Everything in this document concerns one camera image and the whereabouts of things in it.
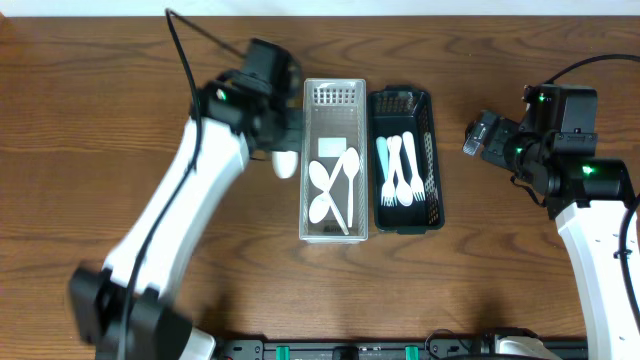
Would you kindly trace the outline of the white spoon bowl up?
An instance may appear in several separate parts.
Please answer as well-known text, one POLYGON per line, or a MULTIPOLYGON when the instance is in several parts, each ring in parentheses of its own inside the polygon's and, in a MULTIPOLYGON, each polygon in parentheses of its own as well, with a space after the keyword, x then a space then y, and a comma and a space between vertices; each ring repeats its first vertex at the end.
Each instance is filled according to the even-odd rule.
POLYGON ((353 226, 354 216, 354 180, 359 172, 360 157, 353 147, 348 148, 344 153, 343 170, 349 180, 348 193, 348 227, 353 226))

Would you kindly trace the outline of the pale green fork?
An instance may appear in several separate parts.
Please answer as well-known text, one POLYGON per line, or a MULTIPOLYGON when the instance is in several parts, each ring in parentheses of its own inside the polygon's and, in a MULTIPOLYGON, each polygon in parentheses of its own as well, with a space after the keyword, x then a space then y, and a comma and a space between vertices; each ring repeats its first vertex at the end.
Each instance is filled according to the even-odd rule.
POLYGON ((383 179, 387 180, 389 172, 389 150, 387 146, 387 139, 385 137, 379 136, 376 138, 376 149, 383 174, 383 179))

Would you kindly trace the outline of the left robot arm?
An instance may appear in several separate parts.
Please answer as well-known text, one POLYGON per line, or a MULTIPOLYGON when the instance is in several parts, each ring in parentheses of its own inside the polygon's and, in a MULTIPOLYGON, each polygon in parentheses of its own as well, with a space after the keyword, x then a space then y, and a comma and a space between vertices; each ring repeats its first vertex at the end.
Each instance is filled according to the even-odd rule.
POLYGON ((173 303, 220 201, 254 151, 281 179, 297 170, 302 113, 292 105, 301 67, 284 48, 254 38, 240 69, 194 92, 176 155, 140 217, 101 270, 69 281, 79 334, 98 359, 211 359, 217 342, 173 303))

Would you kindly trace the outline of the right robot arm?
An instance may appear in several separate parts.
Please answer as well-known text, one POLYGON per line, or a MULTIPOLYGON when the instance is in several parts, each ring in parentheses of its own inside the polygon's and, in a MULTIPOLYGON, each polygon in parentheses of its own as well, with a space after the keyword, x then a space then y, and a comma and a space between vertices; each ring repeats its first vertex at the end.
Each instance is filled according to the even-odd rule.
POLYGON ((569 254, 591 359, 639 356, 639 267, 634 193, 625 163, 596 155, 597 92, 528 86, 515 122, 489 110, 465 131, 464 153, 511 172, 548 211, 569 254))

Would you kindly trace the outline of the white spoon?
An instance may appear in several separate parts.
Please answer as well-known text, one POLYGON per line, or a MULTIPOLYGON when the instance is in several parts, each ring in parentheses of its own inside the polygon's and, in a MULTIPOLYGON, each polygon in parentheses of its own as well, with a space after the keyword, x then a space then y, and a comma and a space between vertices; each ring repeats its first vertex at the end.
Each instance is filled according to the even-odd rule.
POLYGON ((321 194, 314 198, 309 208, 309 220, 314 224, 323 220, 329 210, 333 212, 340 226, 345 224, 330 194, 331 188, 341 170, 341 166, 342 158, 339 158, 332 173, 328 174, 326 168, 319 161, 314 160, 309 164, 309 178, 311 183, 321 191, 321 194))
POLYGON ((320 162, 312 161, 309 164, 309 178, 320 190, 309 206, 309 221, 318 225, 319 231, 325 236, 337 236, 338 231, 347 236, 349 230, 346 222, 330 194, 331 181, 326 168, 320 162))
POLYGON ((407 181, 404 178, 402 161, 398 165, 395 177, 397 178, 397 186, 396 186, 397 200, 401 205, 408 207, 413 203, 413 193, 410 185, 407 183, 407 181))

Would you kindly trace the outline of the white fork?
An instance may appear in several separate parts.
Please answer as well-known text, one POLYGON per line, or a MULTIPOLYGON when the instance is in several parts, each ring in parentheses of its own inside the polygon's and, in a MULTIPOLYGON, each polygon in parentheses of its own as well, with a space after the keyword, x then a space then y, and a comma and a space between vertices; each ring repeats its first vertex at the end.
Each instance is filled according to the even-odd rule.
POLYGON ((397 205, 396 187, 394 183, 394 177, 398 165, 400 164, 400 147, 401 139, 398 135, 389 137, 387 139, 387 147, 389 152, 389 169, 388 176, 382 185, 382 205, 385 207, 393 207, 397 205))
POLYGON ((425 201, 426 195, 424 191, 424 182, 420 177, 418 170, 418 160, 415 148, 415 139, 411 132, 406 131, 402 134, 403 145, 409 160, 411 169, 410 187, 416 201, 425 201))

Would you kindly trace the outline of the black plastic basket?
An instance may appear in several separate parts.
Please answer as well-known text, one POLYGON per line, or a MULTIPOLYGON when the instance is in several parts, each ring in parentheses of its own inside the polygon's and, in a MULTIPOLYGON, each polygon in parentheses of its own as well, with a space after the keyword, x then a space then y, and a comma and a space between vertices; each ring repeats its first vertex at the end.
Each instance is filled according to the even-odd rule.
MULTIPOLYGON (((411 85, 388 85, 367 97, 369 143, 373 175, 373 209, 376 227, 383 232, 423 234, 440 229, 445 223, 444 201, 439 173, 438 150, 430 94, 411 85), (386 139, 409 131, 415 139, 418 170, 424 182, 425 201, 405 207, 382 205, 381 189, 385 180, 378 159, 376 138, 386 139)), ((403 145, 401 161, 404 178, 411 180, 409 160, 403 145)))

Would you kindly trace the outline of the white spoon bowl down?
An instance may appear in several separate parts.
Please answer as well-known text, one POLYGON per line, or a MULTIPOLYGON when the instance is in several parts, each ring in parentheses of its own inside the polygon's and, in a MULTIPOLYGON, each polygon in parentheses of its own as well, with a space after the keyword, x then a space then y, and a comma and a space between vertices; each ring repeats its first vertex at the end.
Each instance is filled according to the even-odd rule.
POLYGON ((299 154, 296 151, 274 151, 272 164, 275 175, 280 179, 289 179, 297 171, 299 154))

